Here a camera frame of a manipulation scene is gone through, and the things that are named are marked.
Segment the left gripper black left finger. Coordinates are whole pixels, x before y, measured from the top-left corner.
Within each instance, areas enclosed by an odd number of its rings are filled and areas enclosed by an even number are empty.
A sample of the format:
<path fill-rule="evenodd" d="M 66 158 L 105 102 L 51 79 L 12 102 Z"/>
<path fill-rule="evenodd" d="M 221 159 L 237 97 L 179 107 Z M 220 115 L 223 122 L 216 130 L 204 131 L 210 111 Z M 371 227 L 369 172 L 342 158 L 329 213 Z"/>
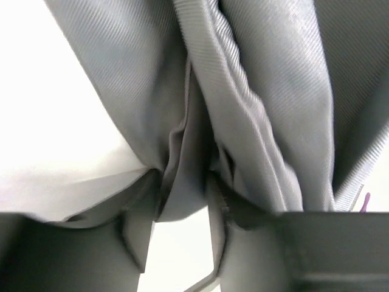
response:
<path fill-rule="evenodd" d="M 160 175 L 62 222 L 1 214 L 2 291 L 136 291 L 145 271 Z"/>

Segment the grey pleated skirt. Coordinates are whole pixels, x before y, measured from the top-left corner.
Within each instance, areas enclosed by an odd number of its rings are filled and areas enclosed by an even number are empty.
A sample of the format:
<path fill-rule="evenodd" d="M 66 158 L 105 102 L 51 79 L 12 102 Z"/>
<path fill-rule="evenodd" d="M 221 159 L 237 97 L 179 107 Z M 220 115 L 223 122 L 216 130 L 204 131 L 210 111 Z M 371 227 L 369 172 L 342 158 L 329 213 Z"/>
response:
<path fill-rule="evenodd" d="M 387 1 L 47 1 L 107 112 L 163 174 L 160 219 L 208 171 L 264 210 L 349 211 L 388 140 Z"/>

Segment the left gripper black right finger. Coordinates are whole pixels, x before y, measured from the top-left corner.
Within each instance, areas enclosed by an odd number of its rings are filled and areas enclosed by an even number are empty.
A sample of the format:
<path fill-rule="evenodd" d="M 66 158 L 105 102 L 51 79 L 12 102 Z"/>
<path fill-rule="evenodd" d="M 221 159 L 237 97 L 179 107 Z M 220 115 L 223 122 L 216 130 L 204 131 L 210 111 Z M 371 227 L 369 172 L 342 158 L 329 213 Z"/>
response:
<path fill-rule="evenodd" d="M 208 177 L 222 291 L 387 291 L 388 215 L 266 212 Z"/>

